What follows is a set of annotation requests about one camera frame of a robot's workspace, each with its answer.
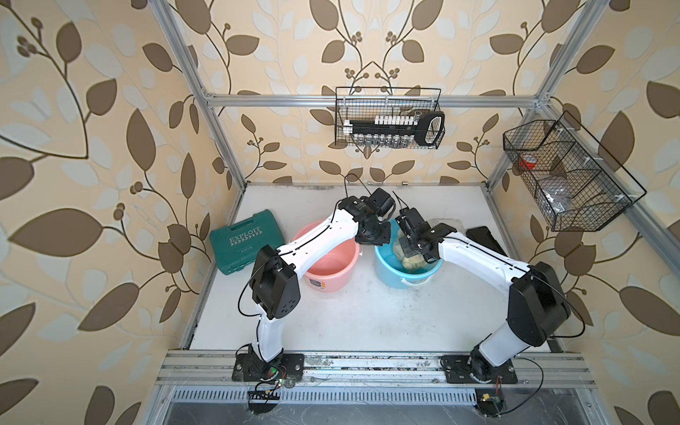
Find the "beige cleaning cloth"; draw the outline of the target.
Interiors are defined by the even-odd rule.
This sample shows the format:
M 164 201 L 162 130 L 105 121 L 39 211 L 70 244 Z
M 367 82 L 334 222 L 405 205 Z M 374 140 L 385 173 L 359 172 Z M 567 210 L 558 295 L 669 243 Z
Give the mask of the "beige cleaning cloth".
M 423 255 L 410 248 L 402 230 L 398 231 L 392 250 L 398 262 L 409 273 L 421 273 L 429 265 Z

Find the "light blue plastic bucket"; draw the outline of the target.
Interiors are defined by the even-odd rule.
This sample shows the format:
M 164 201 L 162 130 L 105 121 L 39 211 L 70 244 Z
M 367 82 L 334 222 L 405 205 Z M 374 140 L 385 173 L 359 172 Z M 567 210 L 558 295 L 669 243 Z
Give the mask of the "light blue plastic bucket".
M 432 280 L 443 262 L 414 263 L 414 257 L 408 259 L 410 267 L 396 255 L 394 249 L 399 248 L 398 241 L 402 237 L 400 226 L 394 219 L 390 220 L 391 239 L 389 244 L 375 246 L 375 272 L 378 279 L 388 287 L 399 290 L 419 288 Z

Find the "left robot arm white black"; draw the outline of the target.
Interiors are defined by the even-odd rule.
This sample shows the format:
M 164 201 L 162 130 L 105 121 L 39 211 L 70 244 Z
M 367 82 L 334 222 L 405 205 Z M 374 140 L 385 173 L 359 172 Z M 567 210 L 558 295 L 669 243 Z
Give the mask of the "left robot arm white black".
M 329 218 L 292 242 L 258 252 L 247 285 L 258 308 L 255 342 L 248 346 L 246 368 L 256 379 L 283 375 L 283 318 L 301 300 L 299 279 L 322 257 L 347 241 L 382 246 L 391 239 L 395 201 L 383 189 L 367 197 L 339 200 Z

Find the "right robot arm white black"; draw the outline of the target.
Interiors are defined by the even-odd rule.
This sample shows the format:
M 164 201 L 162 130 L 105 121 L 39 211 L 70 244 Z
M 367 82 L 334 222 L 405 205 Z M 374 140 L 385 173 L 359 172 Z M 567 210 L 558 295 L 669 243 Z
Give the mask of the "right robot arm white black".
M 501 326 L 474 347 L 467 362 L 478 382 L 490 382 L 510 359 L 539 347 L 575 313 L 553 268 L 510 259 L 465 237 L 454 227 L 432 227 L 421 219 L 396 219 L 404 233 L 400 245 L 407 256 L 442 260 L 482 278 L 508 297 L 508 315 Z

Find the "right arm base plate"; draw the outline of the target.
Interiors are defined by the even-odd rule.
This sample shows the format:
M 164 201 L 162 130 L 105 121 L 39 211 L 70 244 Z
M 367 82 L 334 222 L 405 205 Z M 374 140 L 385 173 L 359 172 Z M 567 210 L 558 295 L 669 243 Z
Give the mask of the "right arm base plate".
M 493 366 L 482 356 L 469 354 L 444 355 L 440 366 L 448 384 L 518 384 L 519 380 L 510 359 L 501 366 Z

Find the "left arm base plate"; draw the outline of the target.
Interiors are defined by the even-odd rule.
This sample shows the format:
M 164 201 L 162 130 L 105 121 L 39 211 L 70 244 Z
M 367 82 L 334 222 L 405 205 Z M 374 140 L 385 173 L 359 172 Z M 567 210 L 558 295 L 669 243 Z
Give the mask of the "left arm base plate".
M 304 373 L 305 356 L 282 352 L 265 362 L 255 352 L 237 354 L 232 372 L 233 382 L 300 382 Z

